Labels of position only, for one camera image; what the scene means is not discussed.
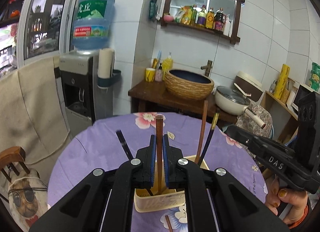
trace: metal screw cap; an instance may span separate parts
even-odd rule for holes
[[[220,175],[220,176],[223,176],[223,175],[225,175],[227,173],[227,171],[225,169],[223,169],[223,168],[219,168],[219,169],[216,170],[216,173],[218,175]]]
[[[100,176],[100,175],[102,175],[103,174],[103,170],[102,169],[95,169],[94,171],[93,171],[93,175],[94,176]]]
[[[140,163],[141,163],[141,161],[139,159],[137,159],[137,158],[134,158],[134,159],[131,160],[131,164],[132,165],[139,165]]]
[[[179,159],[179,160],[178,160],[178,163],[179,163],[180,165],[186,165],[186,164],[188,164],[188,160],[187,160],[187,159]]]

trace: wooden chair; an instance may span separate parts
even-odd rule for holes
[[[25,165],[26,160],[26,152],[18,146],[8,148],[0,153],[0,169],[5,178],[11,182],[11,178],[9,174],[7,174],[4,170],[6,166],[10,166],[10,168],[13,170],[13,172],[18,176],[20,173],[17,170],[17,168],[14,166],[13,163],[18,162],[21,167],[24,169],[24,171],[29,174],[30,171]]]

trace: window frame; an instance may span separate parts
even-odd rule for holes
[[[17,64],[18,68],[32,63],[36,60],[47,58],[50,56],[58,56],[61,53],[68,52],[70,47],[70,34],[72,16],[76,6],[76,0],[65,0],[64,9],[61,16],[60,32],[59,32],[59,49],[52,52],[47,52],[41,55],[37,55],[31,58],[27,58],[27,27],[29,23],[29,15],[32,9],[34,0],[25,0],[21,9],[18,33],[17,33]]]

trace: round table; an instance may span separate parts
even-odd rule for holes
[[[118,168],[127,161],[116,130],[122,133],[135,156],[137,150],[149,145],[150,136],[156,134],[155,115],[164,116],[164,133],[170,145],[182,150],[184,156],[195,155],[199,143],[201,120],[176,113],[136,113],[96,121],[78,134],[59,156],[48,186],[48,204],[54,205],[95,168],[105,171]],[[204,143],[210,124],[206,124]],[[239,145],[216,128],[204,158],[210,170],[225,168],[262,202],[267,188],[259,168]],[[168,231],[168,215],[173,229],[187,232],[186,207],[138,213],[133,206],[132,232]]]

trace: mirror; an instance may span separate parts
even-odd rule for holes
[[[197,5],[198,13],[201,11],[202,5],[205,5],[207,10],[213,7],[214,13],[223,8],[224,14],[229,14],[230,20],[234,19],[236,0],[171,0],[170,14],[174,16],[181,6],[193,6],[194,4]]]

